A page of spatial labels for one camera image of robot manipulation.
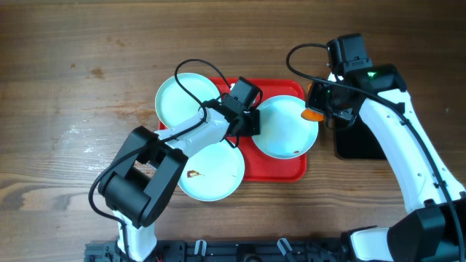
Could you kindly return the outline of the orange sponge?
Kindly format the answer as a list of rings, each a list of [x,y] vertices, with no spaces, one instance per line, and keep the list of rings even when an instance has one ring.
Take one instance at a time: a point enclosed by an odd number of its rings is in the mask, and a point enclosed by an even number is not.
[[[306,96],[307,100],[310,98],[311,91],[312,91],[312,84],[309,84],[307,87],[307,96]],[[307,121],[311,121],[311,122],[321,122],[324,120],[325,117],[321,113],[318,113],[316,111],[306,108],[305,110],[301,112],[301,118]]]

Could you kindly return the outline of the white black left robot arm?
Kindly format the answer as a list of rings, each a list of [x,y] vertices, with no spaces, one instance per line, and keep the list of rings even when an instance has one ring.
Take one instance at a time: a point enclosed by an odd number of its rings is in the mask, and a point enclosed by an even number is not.
[[[189,158],[230,137],[257,135],[263,92],[240,77],[230,92],[200,102],[199,111],[170,129],[135,128],[96,178],[98,192],[119,223],[117,247],[125,261],[144,261],[155,249],[154,223],[167,207]]]

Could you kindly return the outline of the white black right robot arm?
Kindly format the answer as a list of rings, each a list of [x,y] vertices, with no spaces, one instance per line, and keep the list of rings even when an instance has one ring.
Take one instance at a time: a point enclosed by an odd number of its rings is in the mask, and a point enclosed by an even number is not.
[[[465,187],[423,130],[393,65],[374,66],[359,34],[325,46],[331,75],[317,78],[307,106],[370,130],[394,172],[406,209],[395,225],[346,235],[350,261],[463,261]]]

